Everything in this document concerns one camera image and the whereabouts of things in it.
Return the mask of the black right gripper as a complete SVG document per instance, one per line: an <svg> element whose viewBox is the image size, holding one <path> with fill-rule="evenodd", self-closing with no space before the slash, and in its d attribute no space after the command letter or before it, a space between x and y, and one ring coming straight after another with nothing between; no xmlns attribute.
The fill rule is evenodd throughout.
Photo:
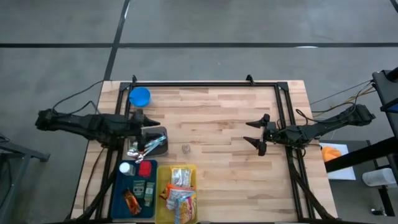
<svg viewBox="0 0 398 224"><path fill-rule="evenodd" d="M244 136L243 139L245 139L248 143L253 145L256 149L258 149L258 155L259 156L264 156L267 151L267 144L266 142L273 142L273 137L277 132L277 125L275 122L270 121L270 115L269 114L264 114L263 118L258 121L250 121L247 122L246 125L252 126L254 128L261 128L262 129L262 134L260 139L254 139L250 138L247 136Z"/></svg>

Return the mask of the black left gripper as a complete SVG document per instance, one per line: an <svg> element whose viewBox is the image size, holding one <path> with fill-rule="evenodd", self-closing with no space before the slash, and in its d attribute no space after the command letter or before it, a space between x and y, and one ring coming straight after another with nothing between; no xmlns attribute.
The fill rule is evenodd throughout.
<svg viewBox="0 0 398 224"><path fill-rule="evenodd" d="M154 121L149 119L143 112L142 109L135 110L132 113L132 119L136 123L138 127L137 134L135 135L135 140L137 142L137 149L144 150L145 149L145 140L154 140L158 138L157 133L142 133L143 127L149 126L158 126L160 123L158 121Z"/></svg>

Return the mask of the blue-handled metal spoon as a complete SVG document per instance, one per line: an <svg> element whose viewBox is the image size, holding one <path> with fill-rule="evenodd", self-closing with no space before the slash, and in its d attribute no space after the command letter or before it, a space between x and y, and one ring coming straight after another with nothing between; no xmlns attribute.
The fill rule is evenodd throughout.
<svg viewBox="0 0 398 224"><path fill-rule="evenodd" d="M144 149L144 152L141 154L142 156L148 155L150 152L152 152L156 147L161 146L164 144L164 141L152 141L146 146Z"/></svg>

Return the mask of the red paprika tin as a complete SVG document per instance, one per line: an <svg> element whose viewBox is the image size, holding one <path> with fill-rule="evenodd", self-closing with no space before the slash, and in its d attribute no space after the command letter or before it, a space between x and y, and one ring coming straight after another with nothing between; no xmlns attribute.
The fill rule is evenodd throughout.
<svg viewBox="0 0 398 224"><path fill-rule="evenodd" d="M151 161L142 161L139 165L139 176L140 177L150 177L152 171Z"/></svg>

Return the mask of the white-capped bagel seasoning jar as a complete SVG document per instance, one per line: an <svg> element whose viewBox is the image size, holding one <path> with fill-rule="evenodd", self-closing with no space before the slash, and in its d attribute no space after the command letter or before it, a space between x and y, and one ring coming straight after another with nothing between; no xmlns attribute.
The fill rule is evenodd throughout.
<svg viewBox="0 0 398 224"><path fill-rule="evenodd" d="M136 167L128 162L122 162L119 165L119 171L120 173L126 176L135 176Z"/></svg>

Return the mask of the white yellow snack packet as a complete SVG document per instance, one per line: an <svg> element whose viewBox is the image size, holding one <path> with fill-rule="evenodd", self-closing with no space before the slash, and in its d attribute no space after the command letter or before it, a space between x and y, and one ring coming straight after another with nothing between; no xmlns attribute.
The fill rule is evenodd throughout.
<svg viewBox="0 0 398 224"><path fill-rule="evenodd" d="M193 171L188 168L171 168L170 183L177 187L190 187Z"/></svg>

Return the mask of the dark green tin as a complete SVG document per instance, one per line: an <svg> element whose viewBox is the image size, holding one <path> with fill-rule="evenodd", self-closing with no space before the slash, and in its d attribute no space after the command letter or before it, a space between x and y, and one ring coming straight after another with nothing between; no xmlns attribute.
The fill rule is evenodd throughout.
<svg viewBox="0 0 398 224"><path fill-rule="evenodd" d="M144 180L135 180L132 191L135 198L144 198L146 182Z"/></svg>

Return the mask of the green spice bottle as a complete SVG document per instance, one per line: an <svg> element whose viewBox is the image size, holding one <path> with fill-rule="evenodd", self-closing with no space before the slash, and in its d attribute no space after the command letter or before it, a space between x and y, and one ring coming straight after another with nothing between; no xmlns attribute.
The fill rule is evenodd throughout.
<svg viewBox="0 0 398 224"><path fill-rule="evenodd" d="M154 199L154 182L146 182L145 192L144 192L144 206L151 207Z"/></svg>

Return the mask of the red white snack packet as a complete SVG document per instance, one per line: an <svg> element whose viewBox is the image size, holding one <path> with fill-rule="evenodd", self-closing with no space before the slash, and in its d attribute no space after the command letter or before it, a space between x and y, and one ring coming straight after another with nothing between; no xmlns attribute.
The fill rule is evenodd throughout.
<svg viewBox="0 0 398 224"><path fill-rule="evenodd" d="M166 199L167 209L175 210L177 199L186 197L194 192L196 192L196 188L194 187L176 187L172 184L169 184L167 186L167 199Z"/></svg>

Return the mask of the orange brown candy packet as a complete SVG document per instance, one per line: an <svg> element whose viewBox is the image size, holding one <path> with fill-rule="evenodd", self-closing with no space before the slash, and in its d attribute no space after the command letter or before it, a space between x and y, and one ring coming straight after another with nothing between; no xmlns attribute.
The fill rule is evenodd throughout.
<svg viewBox="0 0 398 224"><path fill-rule="evenodd" d="M141 212L142 210L141 206L139 205L137 199L129 189L125 189L123 191L123 198L127 204L127 207L131 215L138 215Z"/></svg>

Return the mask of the yellow plastic bin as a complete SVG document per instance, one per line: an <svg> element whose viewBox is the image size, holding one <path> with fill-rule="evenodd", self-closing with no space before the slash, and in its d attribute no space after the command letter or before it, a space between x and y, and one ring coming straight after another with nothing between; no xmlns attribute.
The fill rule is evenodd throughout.
<svg viewBox="0 0 398 224"><path fill-rule="evenodd" d="M195 165L173 165L173 166L159 166L157 168L157 188L156 188L156 203L155 203L155 223L156 224L175 224L175 210L169 210L166 207L167 186L171 180L171 168L188 168L193 171L191 186L196 188L197 193L197 217L193 223L198 221L198 184L197 184L197 167Z"/></svg>

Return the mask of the yellow ramen noodle packet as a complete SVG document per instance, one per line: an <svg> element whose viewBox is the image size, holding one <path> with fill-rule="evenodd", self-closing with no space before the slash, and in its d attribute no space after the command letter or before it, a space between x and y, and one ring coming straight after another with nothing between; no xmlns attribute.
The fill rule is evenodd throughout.
<svg viewBox="0 0 398 224"><path fill-rule="evenodd" d="M197 217L197 193L191 192L176 199L175 224L190 224Z"/></svg>

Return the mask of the dark grey plastic bin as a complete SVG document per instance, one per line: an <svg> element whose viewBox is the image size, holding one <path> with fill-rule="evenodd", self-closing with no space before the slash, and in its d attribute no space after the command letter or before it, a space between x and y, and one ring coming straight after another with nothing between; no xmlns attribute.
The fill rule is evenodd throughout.
<svg viewBox="0 0 398 224"><path fill-rule="evenodd" d="M167 135L167 130L163 126L157 126L157 127L151 127L151 128L144 128L142 130L142 133L157 133L158 137L160 135L164 135L168 139ZM164 142L163 145L156 147L152 152L150 152L146 157L152 158L152 157L157 157L157 156L164 156L168 154L168 142L167 140Z"/></svg>

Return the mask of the grey metal stand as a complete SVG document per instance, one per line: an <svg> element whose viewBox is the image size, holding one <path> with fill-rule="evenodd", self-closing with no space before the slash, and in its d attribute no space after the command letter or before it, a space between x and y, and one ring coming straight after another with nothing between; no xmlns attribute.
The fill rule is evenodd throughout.
<svg viewBox="0 0 398 224"><path fill-rule="evenodd" d="M16 201L19 185L22 182L30 160L32 158L36 158L40 162L47 162L49 157L50 154L44 154L24 146L14 144L9 138L0 134L0 179L3 164L7 165L9 171L9 188L0 203L0 224L8 224L11 210ZM19 170L16 172L11 170L11 159L21 160Z"/></svg>

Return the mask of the black equipment stand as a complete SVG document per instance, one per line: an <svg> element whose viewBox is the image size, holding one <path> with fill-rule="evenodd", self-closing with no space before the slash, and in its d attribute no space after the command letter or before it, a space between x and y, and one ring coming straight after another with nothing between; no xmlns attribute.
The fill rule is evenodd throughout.
<svg viewBox="0 0 398 224"><path fill-rule="evenodd" d="M394 136L326 162L326 171L334 172L386 156L387 167L392 169L398 185L398 67L374 72L372 76L382 103L380 110L386 113Z"/></svg>

